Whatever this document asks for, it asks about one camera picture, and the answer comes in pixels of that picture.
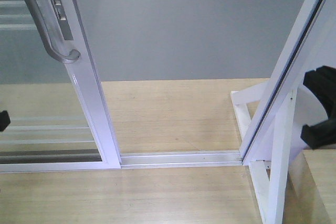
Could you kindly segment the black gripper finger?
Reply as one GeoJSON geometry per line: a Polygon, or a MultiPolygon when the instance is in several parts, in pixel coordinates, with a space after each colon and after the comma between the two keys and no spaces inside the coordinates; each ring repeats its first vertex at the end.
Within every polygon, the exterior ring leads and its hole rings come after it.
{"type": "Polygon", "coordinates": [[[328,119],[313,126],[304,125],[300,137],[313,150],[335,144],[335,119],[328,119]]]}
{"type": "Polygon", "coordinates": [[[3,132],[10,125],[10,117],[6,110],[0,113],[0,131],[3,132]]]}
{"type": "Polygon", "coordinates": [[[303,85],[319,100],[328,118],[335,118],[335,68],[322,66],[306,72],[303,85]]]}

